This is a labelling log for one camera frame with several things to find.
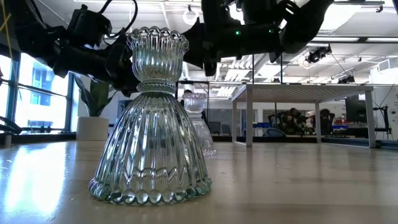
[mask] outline ribbed glass vase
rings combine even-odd
[[[182,98],[184,99],[184,108],[188,112],[188,116],[198,134],[203,154],[205,156],[214,156],[216,151],[213,147],[213,138],[207,124],[201,118],[207,95],[204,93],[186,93]]]
[[[172,96],[188,40],[168,29],[136,29],[127,43],[141,94],[118,118],[89,184],[113,203],[181,202],[210,191],[201,143]]]

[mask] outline robotic arm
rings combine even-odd
[[[45,24],[33,0],[5,0],[5,5],[12,14],[23,52],[51,67],[58,76],[77,72],[110,83],[129,96],[137,91],[139,83],[132,73],[132,52],[126,45],[125,33],[135,16],[126,29],[117,33],[114,43],[97,49],[105,35],[112,37],[111,22],[102,15],[110,2],[100,12],[82,5],[73,13],[67,29]],[[245,25],[229,16],[229,5],[233,3],[243,11]],[[316,36],[332,3],[309,0],[298,7],[289,0],[202,0],[204,23],[197,20],[184,33],[190,41],[184,61],[204,68],[206,76],[216,73],[216,63],[222,57],[268,52],[275,61],[283,52],[299,51]],[[283,19],[287,25],[280,29]]]

